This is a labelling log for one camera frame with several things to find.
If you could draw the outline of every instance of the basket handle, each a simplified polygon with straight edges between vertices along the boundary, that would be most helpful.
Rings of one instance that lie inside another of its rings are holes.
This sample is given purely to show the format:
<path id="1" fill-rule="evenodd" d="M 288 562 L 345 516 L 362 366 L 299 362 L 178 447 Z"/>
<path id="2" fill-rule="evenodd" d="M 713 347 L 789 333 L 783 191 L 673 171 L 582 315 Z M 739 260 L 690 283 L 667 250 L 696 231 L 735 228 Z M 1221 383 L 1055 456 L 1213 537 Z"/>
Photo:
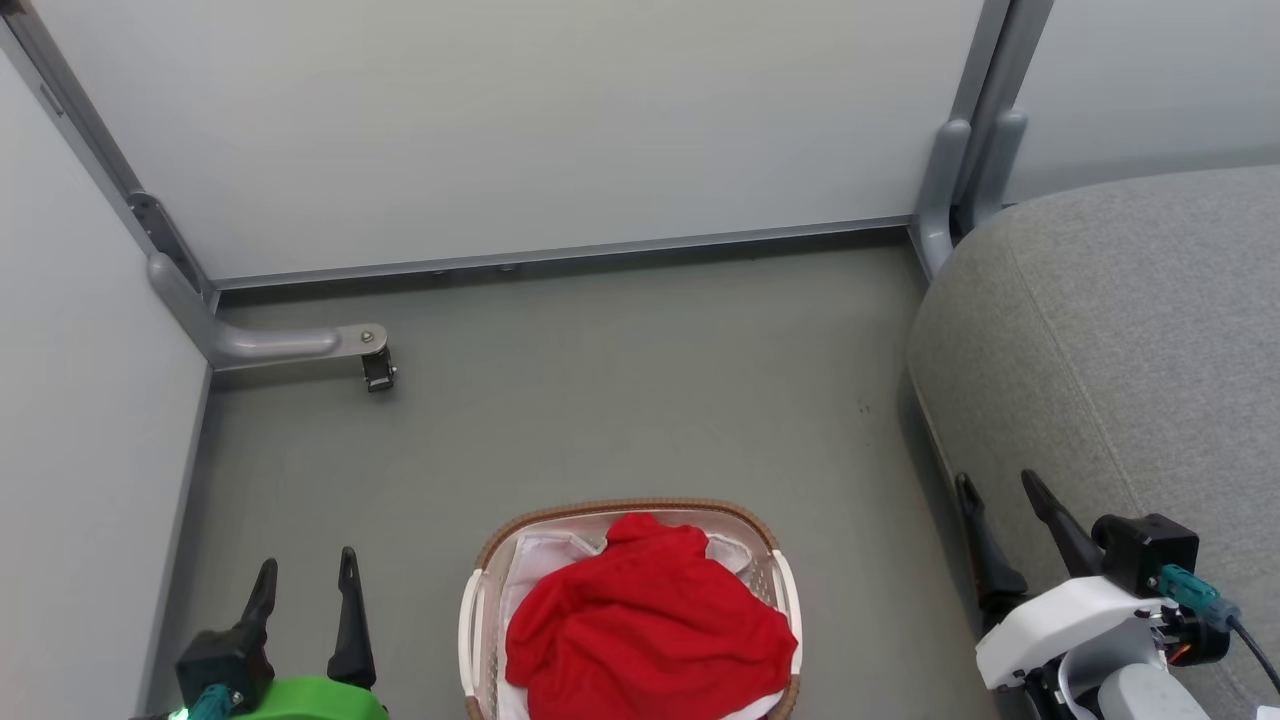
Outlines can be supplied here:
<path id="1" fill-rule="evenodd" d="M 791 674 L 800 674 L 800 662 L 804 660 L 804 626 L 800 621 L 800 592 L 796 589 L 795 575 L 791 574 L 791 564 L 787 562 L 781 550 L 773 551 L 773 560 L 778 564 L 778 573 L 782 575 L 782 592 L 786 596 L 787 621 L 791 624 L 791 634 L 796 637 L 796 651 L 791 656 Z"/>
<path id="2" fill-rule="evenodd" d="M 471 639 L 475 637 L 476 591 L 480 588 L 481 574 L 480 568 L 471 573 L 467 588 L 462 591 L 462 607 L 458 610 L 458 675 L 462 678 L 462 692 L 467 697 L 476 694 L 476 679 L 471 674 L 471 659 L 475 652 Z"/>

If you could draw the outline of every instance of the gray sofa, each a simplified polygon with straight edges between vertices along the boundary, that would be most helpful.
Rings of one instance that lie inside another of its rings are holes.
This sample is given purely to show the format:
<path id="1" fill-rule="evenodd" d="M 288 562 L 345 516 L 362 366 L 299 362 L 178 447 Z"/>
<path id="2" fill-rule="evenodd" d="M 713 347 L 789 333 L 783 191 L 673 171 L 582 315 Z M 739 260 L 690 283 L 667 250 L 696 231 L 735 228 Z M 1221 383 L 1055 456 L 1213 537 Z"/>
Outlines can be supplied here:
<path id="1" fill-rule="evenodd" d="M 1066 578 L 1019 471 L 1088 529 L 1161 512 L 1280 659 L 1280 167 L 1162 176 L 1010 208 L 931 287 L 909 369 L 1033 591 Z M 1215 720 L 1275 691 L 1243 643 L 1179 670 Z"/>

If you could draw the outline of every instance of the red garment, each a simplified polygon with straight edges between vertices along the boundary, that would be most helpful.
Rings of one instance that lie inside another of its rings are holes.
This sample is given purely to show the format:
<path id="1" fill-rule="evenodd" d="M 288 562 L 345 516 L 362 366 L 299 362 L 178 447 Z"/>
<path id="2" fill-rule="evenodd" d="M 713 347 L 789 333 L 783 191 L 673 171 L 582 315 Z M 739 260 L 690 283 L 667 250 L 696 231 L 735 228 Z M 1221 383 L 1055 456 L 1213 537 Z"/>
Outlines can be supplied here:
<path id="1" fill-rule="evenodd" d="M 707 559 L 705 533 L 628 514 L 608 538 L 543 578 L 507 629 L 531 720 L 719 720 L 786 688 L 786 616 Z"/>

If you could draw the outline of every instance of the white garment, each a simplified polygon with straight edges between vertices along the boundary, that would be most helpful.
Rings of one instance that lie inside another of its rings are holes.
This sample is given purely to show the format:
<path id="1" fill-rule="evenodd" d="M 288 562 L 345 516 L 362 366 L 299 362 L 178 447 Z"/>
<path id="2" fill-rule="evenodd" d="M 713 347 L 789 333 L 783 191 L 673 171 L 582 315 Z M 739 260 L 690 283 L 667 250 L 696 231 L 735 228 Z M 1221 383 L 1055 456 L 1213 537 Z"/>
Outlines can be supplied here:
<path id="1" fill-rule="evenodd" d="M 507 582 L 502 585 L 498 601 L 502 637 L 516 615 L 516 609 L 529 597 L 529 593 L 547 575 L 561 568 L 567 568 L 579 560 L 586 560 L 603 552 L 573 533 L 529 533 L 516 541 L 516 555 L 507 570 Z M 739 578 L 751 566 L 751 551 L 736 539 L 707 533 L 707 557 L 728 569 Z M 760 720 L 783 693 L 774 693 L 732 712 L 722 720 Z M 498 643 L 498 717 L 494 720 L 530 720 L 529 691 L 507 682 L 507 643 Z"/>

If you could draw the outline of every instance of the white partition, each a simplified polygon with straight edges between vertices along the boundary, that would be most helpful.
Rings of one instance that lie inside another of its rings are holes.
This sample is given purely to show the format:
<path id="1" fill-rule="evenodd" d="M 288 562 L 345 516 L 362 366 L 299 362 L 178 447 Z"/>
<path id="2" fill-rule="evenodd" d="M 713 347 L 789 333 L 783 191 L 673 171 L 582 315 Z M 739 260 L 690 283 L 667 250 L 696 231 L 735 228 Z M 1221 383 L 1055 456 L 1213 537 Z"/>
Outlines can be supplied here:
<path id="1" fill-rule="evenodd" d="M 15 47 L 0 24 L 0 715 L 124 719 L 151 674 L 207 366 Z"/>
<path id="2" fill-rule="evenodd" d="M 35 0 L 215 279 L 913 211 L 982 0 Z"/>
<path id="3" fill-rule="evenodd" d="M 1016 108 L 1005 200 L 1280 163 L 1280 3 L 1057 0 Z"/>

